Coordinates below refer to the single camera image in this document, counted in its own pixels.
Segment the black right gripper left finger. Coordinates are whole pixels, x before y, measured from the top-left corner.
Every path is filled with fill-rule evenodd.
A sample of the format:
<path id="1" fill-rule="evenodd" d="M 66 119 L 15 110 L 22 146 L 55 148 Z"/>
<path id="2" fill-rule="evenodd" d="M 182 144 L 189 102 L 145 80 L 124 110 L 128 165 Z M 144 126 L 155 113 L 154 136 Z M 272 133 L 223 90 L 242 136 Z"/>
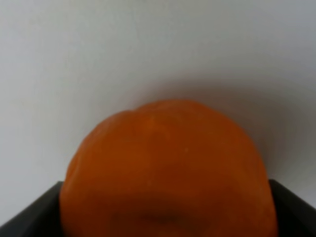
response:
<path id="1" fill-rule="evenodd" d="M 31 205 L 0 227 L 0 237 L 63 237 L 57 182 Z"/>

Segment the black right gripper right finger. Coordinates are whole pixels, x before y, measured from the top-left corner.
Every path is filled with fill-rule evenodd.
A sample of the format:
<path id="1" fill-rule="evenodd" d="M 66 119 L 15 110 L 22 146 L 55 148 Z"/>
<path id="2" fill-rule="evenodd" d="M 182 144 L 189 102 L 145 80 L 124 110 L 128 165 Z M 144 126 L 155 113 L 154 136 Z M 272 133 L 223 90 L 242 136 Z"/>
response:
<path id="1" fill-rule="evenodd" d="M 285 186 L 270 179 L 280 237 L 315 237 L 316 209 Z"/>

